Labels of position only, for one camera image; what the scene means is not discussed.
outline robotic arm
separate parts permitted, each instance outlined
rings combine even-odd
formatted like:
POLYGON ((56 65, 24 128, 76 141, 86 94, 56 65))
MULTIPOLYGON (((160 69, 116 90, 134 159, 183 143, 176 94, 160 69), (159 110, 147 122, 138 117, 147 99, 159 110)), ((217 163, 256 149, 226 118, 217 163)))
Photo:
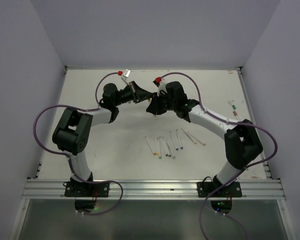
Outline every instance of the robotic arm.
MULTIPOLYGON (((100 101, 101 108, 99 110, 82 113, 67 108, 64 111, 53 133, 52 141, 57 144, 58 149, 67 152, 71 156, 73 169, 78 176, 84 180, 93 180, 84 153, 90 128, 98 124, 112 123, 119 113, 117 106, 130 101, 140 103, 151 99, 151 103, 146 109, 148 113, 162 115, 166 111, 174 111, 179 118, 189 123, 200 125, 224 140, 227 162, 221 171, 214 176, 212 183, 208 187, 209 189, 206 189, 208 192, 212 192, 229 181, 263 151, 262 144, 254 128, 229 125, 217 120, 207 114, 197 100, 188 99, 182 85, 178 81, 165 84, 163 91, 161 90, 160 81, 161 79, 153 81, 159 87, 159 93, 148 92, 140 88, 134 81, 129 82, 122 90, 118 90, 115 84, 109 83, 103 88, 102 100, 100 101)), ((226 122, 238 122, 211 110, 209 112, 226 122)), ((67 190, 69 191, 68 194, 66 191, 66 197, 91 196, 89 189, 85 189, 83 183, 74 175, 71 176, 70 182, 68 182, 69 185, 67 184, 69 186, 67 190), (81 189, 79 195, 72 194, 74 185, 76 189, 78 189, 78 186, 82 186, 82 188, 79 187, 81 189)))

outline black mounting plate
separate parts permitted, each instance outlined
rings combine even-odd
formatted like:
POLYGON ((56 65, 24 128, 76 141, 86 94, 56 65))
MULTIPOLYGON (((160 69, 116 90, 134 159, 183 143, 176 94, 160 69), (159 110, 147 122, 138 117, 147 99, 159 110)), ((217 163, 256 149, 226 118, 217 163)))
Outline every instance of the black mounting plate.
POLYGON ((97 192, 98 198, 107 198, 109 195, 109 182, 100 182, 100 183, 85 183, 78 182, 75 180, 70 180, 64 182, 65 186, 65 197, 75 197, 75 198, 84 198, 84 197, 96 197, 94 194, 97 192))
MULTIPOLYGON (((198 191, 199 198, 206 198, 209 193, 211 193, 214 190, 215 186, 213 186, 212 181, 199 181, 196 183, 196 190, 198 191)), ((214 195, 212 195, 212 198, 227 198, 231 195, 233 198, 241 198, 242 197, 242 191, 241 186, 238 181, 235 181, 231 183, 228 186, 225 186, 218 192, 216 192, 214 195)))

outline gray wall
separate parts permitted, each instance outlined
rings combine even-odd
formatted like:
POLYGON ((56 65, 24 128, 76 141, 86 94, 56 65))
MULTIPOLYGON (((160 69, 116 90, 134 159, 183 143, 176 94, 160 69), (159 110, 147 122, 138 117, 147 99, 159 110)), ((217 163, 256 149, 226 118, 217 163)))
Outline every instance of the gray wall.
POLYGON ((243 66, 280 0, 31 0, 65 65, 243 66))
MULTIPOLYGON (((40 149, 32 123, 56 103, 63 65, 29 0, 0 0, 0 240, 9 237, 27 176, 36 173, 40 149)), ((52 114, 39 128, 45 139, 52 114)))
MULTIPOLYGON (((281 178, 300 239, 300 0, 281 0, 243 68, 256 122, 278 140, 270 169, 281 178)), ((265 151, 273 145, 264 137, 265 151)))

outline white table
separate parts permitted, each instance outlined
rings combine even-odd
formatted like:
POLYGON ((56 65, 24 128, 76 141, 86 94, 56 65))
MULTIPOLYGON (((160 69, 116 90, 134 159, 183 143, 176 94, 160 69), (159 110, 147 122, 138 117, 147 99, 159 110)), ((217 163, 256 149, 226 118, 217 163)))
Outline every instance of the white table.
MULTIPOLYGON (((80 108, 95 108, 95 89, 100 79, 117 70, 68 70, 59 104, 80 108)), ((152 81, 171 70, 133 70, 129 81, 135 81, 141 88, 155 92, 152 81)), ((243 119, 250 119, 243 90, 236 71, 226 70, 178 70, 190 75, 198 84, 203 104, 223 116, 234 119, 228 101, 234 104, 243 119)), ((168 76, 168 81, 179 81, 189 99, 198 99, 192 82, 179 75, 168 76)), ((125 87, 119 76, 110 76, 101 85, 98 97, 102 98, 103 86, 115 83, 118 89, 125 87)), ((213 177, 226 162, 225 144, 207 129, 188 123, 167 112, 156 119, 146 112, 149 105, 126 103, 120 105, 119 115, 111 124, 101 124, 91 128, 85 148, 87 163, 95 179, 99 180, 202 180, 213 177), (180 129, 183 150, 176 151, 176 159, 153 156, 145 141, 145 136, 153 139, 155 135, 168 137, 169 131, 180 129), (183 134, 181 128, 194 134, 206 143, 194 145, 183 134)), ((56 111, 46 146, 58 150, 52 143, 52 133, 64 111, 56 111)), ((63 156, 44 152, 39 179, 68 179, 71 175, 67 160, 63 156)), ((259 164, 244 172, 240 179, 266 179, 264 166, 259 164)))

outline red cap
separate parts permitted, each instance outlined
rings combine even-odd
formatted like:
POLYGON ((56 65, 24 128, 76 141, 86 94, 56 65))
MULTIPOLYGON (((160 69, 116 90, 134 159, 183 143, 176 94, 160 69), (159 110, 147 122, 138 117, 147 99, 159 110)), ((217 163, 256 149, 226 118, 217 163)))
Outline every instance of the red cap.
POLYGON ((157 77, 156 79, 155 79, 155 82, 158 84, 158 83, 160 83, 162 81, 162 78, 161 77, 157 77))

